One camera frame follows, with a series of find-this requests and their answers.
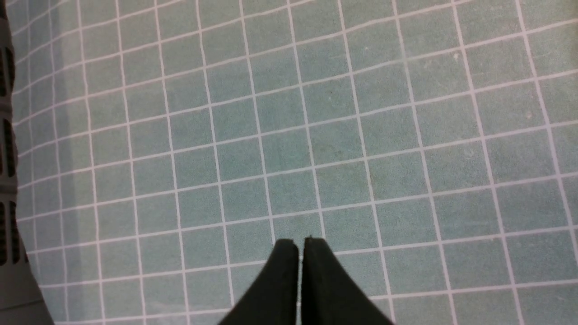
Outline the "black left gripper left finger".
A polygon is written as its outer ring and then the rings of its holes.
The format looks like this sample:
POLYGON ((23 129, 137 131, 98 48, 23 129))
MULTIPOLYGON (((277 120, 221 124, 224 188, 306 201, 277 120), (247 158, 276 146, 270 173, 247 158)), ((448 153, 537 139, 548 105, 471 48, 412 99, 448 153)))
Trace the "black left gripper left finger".
POLYGON ((294 325, 297 319, 298 247, 276 241, 266 264, 221 325, 294 325))

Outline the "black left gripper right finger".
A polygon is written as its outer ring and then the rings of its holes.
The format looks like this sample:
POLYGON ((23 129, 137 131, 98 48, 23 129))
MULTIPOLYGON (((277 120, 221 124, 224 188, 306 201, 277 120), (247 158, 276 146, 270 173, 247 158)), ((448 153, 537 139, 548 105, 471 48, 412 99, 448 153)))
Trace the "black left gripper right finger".
POLYGON ((306 238, 303 248, 303 325, 392 325, 351 279, 324 239, 306 238))

